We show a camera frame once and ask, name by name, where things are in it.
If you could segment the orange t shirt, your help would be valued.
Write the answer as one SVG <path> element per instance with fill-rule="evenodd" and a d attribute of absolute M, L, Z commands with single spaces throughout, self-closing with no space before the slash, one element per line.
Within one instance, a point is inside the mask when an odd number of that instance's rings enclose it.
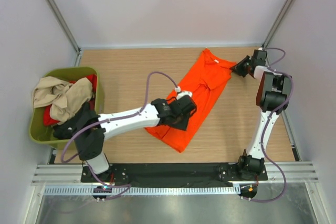
<path fill-rule="evenodd" d="M 215 56 L 204 49 L 196 63 L 179 82 L 182 90 L 193 93 L 197 105 L 195 114 L 190 118 L 187 130 L 169 126 L 147 127 L 146 131 L 178 152 L 183 152 L 212 110 L 222 91 L 231 78 L 234 62 Z"/>

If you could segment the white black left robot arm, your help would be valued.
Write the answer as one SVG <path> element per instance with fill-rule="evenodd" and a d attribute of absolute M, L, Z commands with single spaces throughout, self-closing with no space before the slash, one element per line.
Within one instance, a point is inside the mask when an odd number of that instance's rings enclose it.
<path fill-rule="evenodd" d="M 77 123 L 75 142 L 79 159 L 89 166 L 89 170 L 100 175 L 109 168 L 103 153 L 104 142 L 119 134 L 145 127 L 168 126 L 186 131 L 188 122 L 197 111 L 192 93 L 183 91 L 177 97 L 155 99 L 144 106 L 114 114 L 87 112 Z"/>

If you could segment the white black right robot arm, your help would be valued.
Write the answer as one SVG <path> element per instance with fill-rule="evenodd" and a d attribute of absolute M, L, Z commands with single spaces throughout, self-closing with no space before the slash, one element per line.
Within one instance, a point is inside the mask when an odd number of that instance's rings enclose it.
<path fill-rule="evenodd" d="M 256 105 L 260 109 L 255 134 L 247 149 L 237 163 L 238 176 L 243 180 L 252 180 L 264 172 L 267 158 L 266 147 L 277 119 L 289 104 L 293 93 L 292 76 L 277 71 L 266 63 L 267 49 L 254 50 L 252 56 L 246 56 L 230 69 L 238 76 L 252 76 L 259 80 Z"/>

